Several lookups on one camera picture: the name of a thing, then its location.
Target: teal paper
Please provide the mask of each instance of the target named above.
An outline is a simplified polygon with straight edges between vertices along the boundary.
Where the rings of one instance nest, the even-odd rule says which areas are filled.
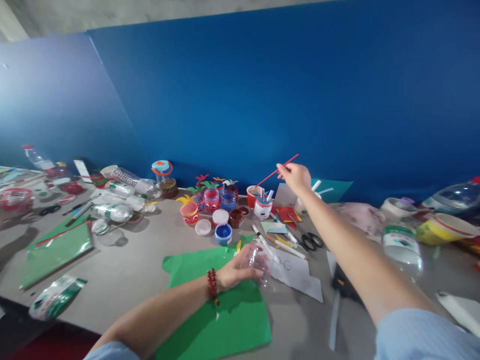
[[[315,190],[317,193],[333,188],[332,191],[324,192],[321,195],[321,198],[327,204],[338,203],[342,196],[347,192],[347,190],[354,183],[353,181],[337,181],[337,180],[324,180],[324,179],[312,179],[311,185],[313,186],[318,180],[321,181],[321,184]]]

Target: green paper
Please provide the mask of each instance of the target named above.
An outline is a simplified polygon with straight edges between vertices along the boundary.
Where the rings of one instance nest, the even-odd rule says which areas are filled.
[[[317,193],[333,188],[331,191],[324,192],[321,195],[321,199],[327,204],[338,203],[342,196],[354,183],[353,181],[337,181],[337,180],[324,180],[324,179],[312,179],[311,185],[313,186],[317,180],[321,180],[321,184],[315,190]]]
[[[169,287],[188,283],[212,268],[221,269],[233,255],[228,248],[218,247],[165,257],[163,269],[170,273]],[[156,358],[218,359],[272,341],[267,308],[254,281],[242,281],[233,289],[220,293],[218,300],[220,306],[209,301],[180,326],[158,348]]]
[[[34,246],[28,252],[25,276],[20,288],[30,287],[76,258],[85,255],[91,249],[93,245],[88,223],[79,225],[39,247]]]

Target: scissors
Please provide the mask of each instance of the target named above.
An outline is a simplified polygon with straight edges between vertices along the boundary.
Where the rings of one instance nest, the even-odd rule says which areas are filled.
[[[298,231],[301,234],[301,242],[304,245],[305,250],[312,250],[315,251],[317,248],[322,248],[324,246],[324,242],[321,238],[311,232],[306,232],[303,227],[299,225],[297,221],[294,220],[293,217],[288,214],[288,217],[295,223]]]

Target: yellow bowl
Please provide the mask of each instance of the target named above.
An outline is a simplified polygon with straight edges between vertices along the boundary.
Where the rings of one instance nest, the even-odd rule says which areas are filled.
[[[442,245],[480,235],[480,230],[458,217],[439,213],[416,229],[416,238],[427,245]]]

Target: hand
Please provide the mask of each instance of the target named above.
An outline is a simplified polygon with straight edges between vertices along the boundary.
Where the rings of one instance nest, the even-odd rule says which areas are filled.
[[[312,188],[312,177],[309,170],[300,164],[288,163],[286,166],[277,164],[276,167],[280,172],[279,179],[285,179],[288,187],[300,197],[300,194],[305,190]]]
[[[261,270],[250,267],[242,268],[248,261],[250,249],[253,247],[261,249],[253,244],[245,245],[237,256],[234,256],[227,265],[216,272],[216,286],[219,293],[234,288],[242,280],[259,280],[262,277]]]

